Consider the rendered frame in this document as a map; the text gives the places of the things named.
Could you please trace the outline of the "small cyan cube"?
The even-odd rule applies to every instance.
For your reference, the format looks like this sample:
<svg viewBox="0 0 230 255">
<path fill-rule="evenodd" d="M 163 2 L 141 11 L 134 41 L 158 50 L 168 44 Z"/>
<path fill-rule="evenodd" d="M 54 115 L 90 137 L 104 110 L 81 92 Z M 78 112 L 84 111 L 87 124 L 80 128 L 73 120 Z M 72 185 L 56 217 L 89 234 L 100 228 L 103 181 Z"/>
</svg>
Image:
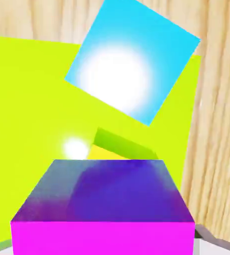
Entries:
<svg viewBox="0 0 230 255">
<path fill-rule="evenodd" d="M 104 0 L 65 79 L 148 126 L 199 43 L 137 0 Z"/>
</svg>

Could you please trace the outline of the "large yellow-green box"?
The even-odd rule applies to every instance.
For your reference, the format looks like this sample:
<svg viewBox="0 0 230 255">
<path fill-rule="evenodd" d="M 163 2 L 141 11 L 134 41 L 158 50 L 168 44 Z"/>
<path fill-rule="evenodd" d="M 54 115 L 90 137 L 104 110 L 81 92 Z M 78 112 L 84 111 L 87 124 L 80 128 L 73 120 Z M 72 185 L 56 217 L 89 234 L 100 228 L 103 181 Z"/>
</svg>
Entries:
<svg viewBox="0 0 230 255">
<path fill-rule="evenodd" d="M 154 151 L 181 185 L 201 57 L 194 55 L 150 126 L 65 82 L 79 45 L 0 37 L 0 245 L 10 221 L 73 139 L 99 128 Z"/>
</svg>

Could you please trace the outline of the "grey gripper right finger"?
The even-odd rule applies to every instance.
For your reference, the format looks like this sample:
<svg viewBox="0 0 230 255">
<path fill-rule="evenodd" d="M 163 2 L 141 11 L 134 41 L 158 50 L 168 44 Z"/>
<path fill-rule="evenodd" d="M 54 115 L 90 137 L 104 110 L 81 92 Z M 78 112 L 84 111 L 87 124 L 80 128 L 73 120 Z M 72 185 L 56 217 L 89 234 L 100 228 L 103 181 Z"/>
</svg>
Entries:
<svg viewBox="0 0 230 255">
<path fill-rule="evenodd" d="M 230 255 L 230 242 L 217 239 L 205 226 L 196 224 L 194 255 Z"/>
</svg>

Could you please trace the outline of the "small magenta cube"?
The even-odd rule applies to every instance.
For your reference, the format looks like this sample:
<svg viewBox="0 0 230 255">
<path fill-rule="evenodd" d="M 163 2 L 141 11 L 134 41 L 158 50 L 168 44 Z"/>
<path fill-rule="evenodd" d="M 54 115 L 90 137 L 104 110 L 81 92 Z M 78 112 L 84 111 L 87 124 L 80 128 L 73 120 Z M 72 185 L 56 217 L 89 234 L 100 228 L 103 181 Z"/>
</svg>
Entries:
<svg viewBox="0 0 230 255">
<path fill-rule="evenodd" d="M 14 255 L 193 255 L 162 160 L 55 160 L 10 226 Z"/>
</svg>

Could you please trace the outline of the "small yellow cube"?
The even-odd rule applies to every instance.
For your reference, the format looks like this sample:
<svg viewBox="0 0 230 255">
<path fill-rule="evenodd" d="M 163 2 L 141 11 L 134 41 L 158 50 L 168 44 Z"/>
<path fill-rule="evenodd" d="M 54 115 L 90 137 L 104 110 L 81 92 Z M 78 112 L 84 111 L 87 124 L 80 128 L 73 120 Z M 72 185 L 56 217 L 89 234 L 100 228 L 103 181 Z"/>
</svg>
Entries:
<svg viewBox="0 0 230 255">
<path fill-rule="evenodd" d="M 98 128 L 87 159 L 158 159 L 147 147 Z"/>
</svg>

